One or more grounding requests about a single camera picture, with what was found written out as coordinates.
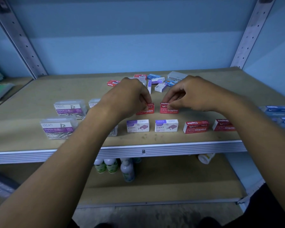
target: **hand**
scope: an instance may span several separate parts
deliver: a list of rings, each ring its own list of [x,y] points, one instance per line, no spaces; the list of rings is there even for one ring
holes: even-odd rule
[[[221,112],[228,99],[239,97],[199,76],[188,75],[166,93],[162,102],[168,102],[168,109],[191,108],[197,111]]]
[[[96,106],[105,107],[120,122],[138,111],[146,109],[146,104],[151,102],[152,99],[148,89],[138,79],[125,77],[119,84],[103,95]]]

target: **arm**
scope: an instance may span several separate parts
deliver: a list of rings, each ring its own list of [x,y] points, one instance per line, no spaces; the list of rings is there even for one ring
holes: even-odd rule
[[[110,131],[144,109],[151,97],[125,78],[91,108],[80,126],[1,206],[1,227],[66,227]]]
[[[168,91],[163,102],[169,102],[169,108],[216,111],[229,119],[285,211],[284,129],[243,96],[201,77],[186,77]]]

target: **floor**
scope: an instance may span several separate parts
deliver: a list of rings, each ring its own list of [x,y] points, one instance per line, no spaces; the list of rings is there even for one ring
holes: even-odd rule
[[[195,203],[76,209],[73,219],[80,228],[93,228],[101,222],[118,228],[194,228],[206,216],[224,225],[242,214],[235,203]]]

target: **black pants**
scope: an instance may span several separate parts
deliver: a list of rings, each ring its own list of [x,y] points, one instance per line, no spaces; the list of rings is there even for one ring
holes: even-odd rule
[[[250,226],[255,228],[285,228],[285,212],[273,196],[267,184],[262,185],[261,188],[252,195],[245,213],[224,227],[249,228]],[[71,220],[67,228],[79,228],[79,226]]]

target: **black shoe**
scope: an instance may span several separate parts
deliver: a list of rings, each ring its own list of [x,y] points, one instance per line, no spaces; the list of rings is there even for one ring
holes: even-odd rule
[[[205,217],[203,218],[197,228],[218,228],[222,227],[217,220],[212,217]]]
[[[111,224],[109,224],[109,223],[99,223],[94,228],[113,228],[113,226]]]

